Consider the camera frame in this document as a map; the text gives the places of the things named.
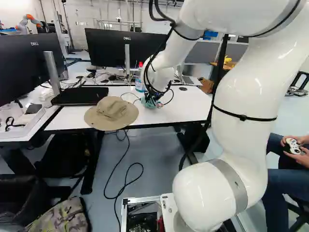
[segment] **jeans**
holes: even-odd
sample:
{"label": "jeans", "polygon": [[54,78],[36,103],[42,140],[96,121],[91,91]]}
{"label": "jeans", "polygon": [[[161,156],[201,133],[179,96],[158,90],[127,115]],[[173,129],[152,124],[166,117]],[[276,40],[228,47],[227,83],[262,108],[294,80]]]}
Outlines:
{"label": "jeans", "polygon": [[266,212],[268,232],[288,232],[288,206],[282,194],[309,202],[309,171],[294,159],[283,153],[281,135],[270,134],[267,154],[274,152],[281,156],[286,169],[269,169],[268,185],[262,201]]}

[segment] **knee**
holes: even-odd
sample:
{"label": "knee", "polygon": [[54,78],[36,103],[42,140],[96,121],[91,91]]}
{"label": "knee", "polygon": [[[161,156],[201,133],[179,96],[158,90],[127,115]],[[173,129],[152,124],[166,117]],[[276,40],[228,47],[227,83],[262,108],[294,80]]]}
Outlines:
{"label": "knee", "polygon": [[276,174],[276,169],[269,169],[267,187],[262,200],[271,200],[278,193],[278,175]]}
{"label": "knee", "polygon": [[271,151],[276,153],[276,147],[280,146],[282,138],[282,135],[271,133],[267,142],[266,154]]}

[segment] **black laptop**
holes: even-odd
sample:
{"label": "black laptop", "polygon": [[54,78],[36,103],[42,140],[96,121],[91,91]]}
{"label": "black laptop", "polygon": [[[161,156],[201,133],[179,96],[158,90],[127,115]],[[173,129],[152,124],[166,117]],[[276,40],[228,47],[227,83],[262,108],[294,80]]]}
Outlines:
{"label": "black laptop", "polygon": [[51,100],[53,105],[96,105],[108,95],[107,87],[68,88]]}

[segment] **camouflage bag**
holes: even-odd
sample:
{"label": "camouflage bag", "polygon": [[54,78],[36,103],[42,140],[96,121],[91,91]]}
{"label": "camouflage bag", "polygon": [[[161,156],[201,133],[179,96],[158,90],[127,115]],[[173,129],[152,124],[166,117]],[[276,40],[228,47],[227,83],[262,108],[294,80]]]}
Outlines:
{"label": "camouflage bag", "polygon": [[55,205],[22,232],[88,232],[82,199],[74,197]]}

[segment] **yellow object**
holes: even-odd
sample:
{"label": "yellow object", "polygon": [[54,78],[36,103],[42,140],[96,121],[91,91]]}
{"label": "yellow object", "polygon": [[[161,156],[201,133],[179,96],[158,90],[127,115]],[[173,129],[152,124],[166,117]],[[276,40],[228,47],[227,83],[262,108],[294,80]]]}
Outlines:
{"label": "yellow object", "polygon": [[227,56],[225,56],[224,58],[224,64],[227,64],[228,62],[231,62],[232,58],[227,58]]}

